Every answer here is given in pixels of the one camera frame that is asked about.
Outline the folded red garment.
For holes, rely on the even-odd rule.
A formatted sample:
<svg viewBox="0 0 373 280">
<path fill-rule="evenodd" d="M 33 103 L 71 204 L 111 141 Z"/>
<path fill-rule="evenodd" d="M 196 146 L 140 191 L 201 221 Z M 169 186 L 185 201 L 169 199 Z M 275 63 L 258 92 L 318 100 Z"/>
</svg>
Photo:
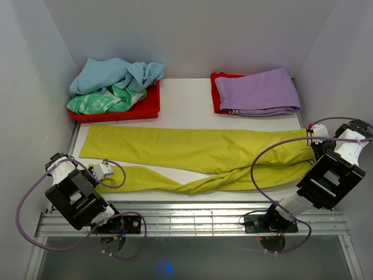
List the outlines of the folded red garment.
<svg viewBox="0 0 373 280">
<path fill-rule="evenodd" d="M 215 83 L 215 80 L 217 78 L 241 78 L 243 77 L 243 75 L 235 75 L 235 74 L 228 74 L 228 73 L 224 73 L 224 72 L 220 72 L 220 73 L 211 73 L 210 74 L 210 81 L 211 81 L 211 88 L 212 88 L 212 100 L 213 100 L 213 108 L 214 108 L 214 112 L 216 114 L 229 114 L 229 112 L 227 110 L 220 110 L 220 95 L 219 95 L 219 91 L 217 89 L 217 86 L 216 86 L 216 83 Z"/>
</svg>

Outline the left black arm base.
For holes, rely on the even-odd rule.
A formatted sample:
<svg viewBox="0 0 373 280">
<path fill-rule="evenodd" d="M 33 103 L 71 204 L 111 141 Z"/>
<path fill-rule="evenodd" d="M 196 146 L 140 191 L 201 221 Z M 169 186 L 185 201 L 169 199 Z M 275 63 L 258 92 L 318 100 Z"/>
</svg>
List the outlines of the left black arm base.
<svg viewBox="0 0 373 280">
<path fill-rule="evenodd" d="M 105 251 L 119 252 L 125 245 L 127 234 L 140 234 L 141 225 L 142 221 L 138 215 L 124 215 L 106 222 L 97 231 L 111 237 L 100 237 L 101 248 Z"/>
</svg>

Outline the aluminium rail frame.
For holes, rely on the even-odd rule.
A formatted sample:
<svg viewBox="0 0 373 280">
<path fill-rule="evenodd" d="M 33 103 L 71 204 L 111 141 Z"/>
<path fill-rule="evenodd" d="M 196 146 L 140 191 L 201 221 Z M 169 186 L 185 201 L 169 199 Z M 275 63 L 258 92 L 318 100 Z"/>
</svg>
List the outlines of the aluminium rail frame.
<svg viewBox="0 0 373 280">
<path fill-rule="evenodd" d="M 27 279 L 363 279 L 341 212 L 308 211 L 297 233 L 285 235 L 286 254 L 264 251 L 260 234 L 246 233 L 245 213 L 265 202 L 117 203 L 146 219 L 129 235 L 121 258 L 101 251 L 93 236 L 65 253 L 35 249 Z"/>
</svg>

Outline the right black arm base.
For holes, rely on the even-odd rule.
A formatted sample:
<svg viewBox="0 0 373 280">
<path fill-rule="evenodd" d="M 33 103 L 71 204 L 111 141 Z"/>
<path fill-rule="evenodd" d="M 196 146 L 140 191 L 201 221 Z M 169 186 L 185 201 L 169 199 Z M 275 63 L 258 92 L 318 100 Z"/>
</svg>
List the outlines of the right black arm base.
<svg viewBox="0 0 373 280">
<path fill-rule="evenodd" d="M 264 250 L 282 252 L 286 245 L 285 234 L 297 233 L 298 226 L 295 222 L 278 222 L 267 214 L 259 211 L 248 212 L 242 215 L 238 224 L 244 227 L 245 233 L 273 233 L 272 236 L 259 236 L 259 241 Z"/>
</svg>

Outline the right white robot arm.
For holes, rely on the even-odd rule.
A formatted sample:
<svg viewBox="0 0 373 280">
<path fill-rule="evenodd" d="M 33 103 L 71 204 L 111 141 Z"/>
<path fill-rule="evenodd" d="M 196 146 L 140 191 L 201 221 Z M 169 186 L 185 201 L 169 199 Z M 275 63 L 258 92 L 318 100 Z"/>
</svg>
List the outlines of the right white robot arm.
<svg viewBox="0 0 373 280">
<path fill-rule="evenodd" d="M 370 128 L 362 120 L 350 120 L 329 139 L 324 125 L 311 124 L 307 132 L 313 137 L 315 163 L 297 184 L 297 192 L 268 208 L 262 218 L 265 229 L 285 232 L 299 214 L 335 207 L 365 177 L 358 160 L 371 142 Z"/>
</svg>

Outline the red plastic tray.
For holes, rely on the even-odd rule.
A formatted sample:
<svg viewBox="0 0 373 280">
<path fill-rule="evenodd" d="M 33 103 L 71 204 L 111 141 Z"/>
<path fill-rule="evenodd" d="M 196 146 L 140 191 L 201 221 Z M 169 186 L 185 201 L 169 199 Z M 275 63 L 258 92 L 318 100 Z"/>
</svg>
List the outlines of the red plastic tray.
<svg viewBox="0 0 373 280">
<path fill-rule="evenodd" d="M 78 123 L 104 123 L 110 121 L 143 120 L 157 118 L 160 112 L 160 80 L 147 88 L 147 96 L 134 104 L 128 111 L 103 114 L 75 114 L 70 112 L 70 118 Z"/>
</svg>

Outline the green white patterned garment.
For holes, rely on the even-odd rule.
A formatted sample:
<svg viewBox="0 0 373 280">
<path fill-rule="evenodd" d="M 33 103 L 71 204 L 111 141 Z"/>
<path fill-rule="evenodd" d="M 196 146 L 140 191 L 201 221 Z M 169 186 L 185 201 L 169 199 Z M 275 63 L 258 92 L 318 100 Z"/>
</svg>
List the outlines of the green white patterned garment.
<svg viewBox="0 0 373 280">
<path fill-rule="evenodd" d="M 102 91 L 96 91 L 72 98 L 67 104 L 68 110 L 75 114 L 122 113 L 131 109 L 137 102 L 147 96 L 147 90 L 135 92 L 110 86 Z"/>
</svg>

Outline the folded purple trousers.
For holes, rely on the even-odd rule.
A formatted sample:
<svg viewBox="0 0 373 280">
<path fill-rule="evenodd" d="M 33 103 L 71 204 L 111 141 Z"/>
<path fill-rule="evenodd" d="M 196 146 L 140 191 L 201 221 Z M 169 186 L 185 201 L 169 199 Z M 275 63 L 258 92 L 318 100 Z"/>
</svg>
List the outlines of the folded purple trousers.
<svg viewBox="0 0 373 280">
<path fill-rule="evenodd" d="M 265 117 L 295 114 L 301 103 L 287 69 L 277 69 L 243 76 L 217 78 L 220 110 L 229 114 Z"/>
</svg>

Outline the yellow-green trousers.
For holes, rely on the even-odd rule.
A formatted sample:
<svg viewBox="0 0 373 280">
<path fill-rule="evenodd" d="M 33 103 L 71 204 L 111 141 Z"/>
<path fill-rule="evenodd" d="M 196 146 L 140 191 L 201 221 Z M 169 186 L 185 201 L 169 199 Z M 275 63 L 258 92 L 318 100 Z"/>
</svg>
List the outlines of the yellow-green trousers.
<svg viewBox="0 0 373 280">
<path fill-rule="evenodd" d="M 101 193 L 250 191 L 301 179 L 315 161 L 304 129 L 168 129 L 92 125 L 79 156 L 124 162 Z"/>
</svg>

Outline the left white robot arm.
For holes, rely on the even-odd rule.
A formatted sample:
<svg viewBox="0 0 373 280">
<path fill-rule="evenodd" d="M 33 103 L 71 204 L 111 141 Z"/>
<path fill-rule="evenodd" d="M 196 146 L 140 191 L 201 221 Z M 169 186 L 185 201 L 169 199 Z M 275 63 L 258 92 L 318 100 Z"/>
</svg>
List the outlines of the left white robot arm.
<svg viewBox="0 0 373 280">
<path fill-rule="evenodd" d="M 118 210 L 96 190 L 105 178 L 114 175 L 110 164 L 103 162 L 80 170 L 72 157 L 56 153 L 45 170 L 52 177 L 52 187 L 45 191 L 45 196 L 73 228 L 92 228 L 103 221 L 96 232 L 109 234 L 123 229 L 124 220 Z"/>
</svg>

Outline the light blue garment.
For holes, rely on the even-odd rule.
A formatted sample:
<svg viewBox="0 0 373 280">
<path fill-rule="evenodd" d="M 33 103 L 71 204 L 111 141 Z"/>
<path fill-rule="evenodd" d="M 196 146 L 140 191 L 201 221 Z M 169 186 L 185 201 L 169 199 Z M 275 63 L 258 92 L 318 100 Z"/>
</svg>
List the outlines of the light blue garment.
<svg viewBox="0 0 373 280">
<path fill-rule="evenodd" d="M 158 62 L 129 63 L 119 58 L 96 61 L 89 58 L 69 87 L 71 98 L 115 86 L 141 92 L 164 77 L 165 65 Z"/>
</svg>

